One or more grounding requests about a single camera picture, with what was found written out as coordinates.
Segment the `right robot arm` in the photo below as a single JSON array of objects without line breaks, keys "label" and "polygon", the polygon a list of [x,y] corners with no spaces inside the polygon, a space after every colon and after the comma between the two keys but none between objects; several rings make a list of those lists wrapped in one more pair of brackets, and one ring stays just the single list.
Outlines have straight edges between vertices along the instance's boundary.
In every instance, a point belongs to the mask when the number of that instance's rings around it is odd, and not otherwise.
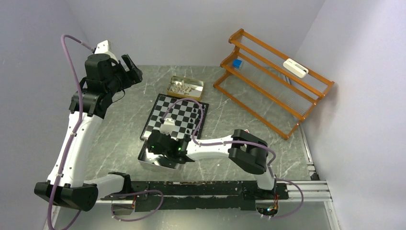
[{"label": "right robot arm", "polygon": [[164,156],[171,162],[185,164],[202,159],[228,158],[243,171],[255,176],[259,194],[263,198],[271,198],[277,191],[276,179],[267,161],[271,153],[268,144],[242,129],[234,130],[232,135],[217,138],[197,140],[183,138],[175,140],[171,136],[153,130],[146,140],[149,153]]}]

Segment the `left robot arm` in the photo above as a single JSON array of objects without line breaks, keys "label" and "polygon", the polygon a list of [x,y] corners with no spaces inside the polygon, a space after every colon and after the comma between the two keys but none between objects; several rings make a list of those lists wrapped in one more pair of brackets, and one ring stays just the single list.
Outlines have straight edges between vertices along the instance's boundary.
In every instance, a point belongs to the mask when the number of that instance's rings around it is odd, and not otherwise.
[{"label": "left robot arm", "polygon": [[85,61],[85,70],[80,91],[71,98],[68,129],[59,157],[47,180],[34,188],[34,193],[50,206],[79,211],[91,210],[97,200],[111,194],[120,199],[132,194],[126,173],[110,172],[89,181],[84,176],[91,145],[113,96],[143,79],[142,71],[127,54],[121,60],[108,54],[92,54]]}]

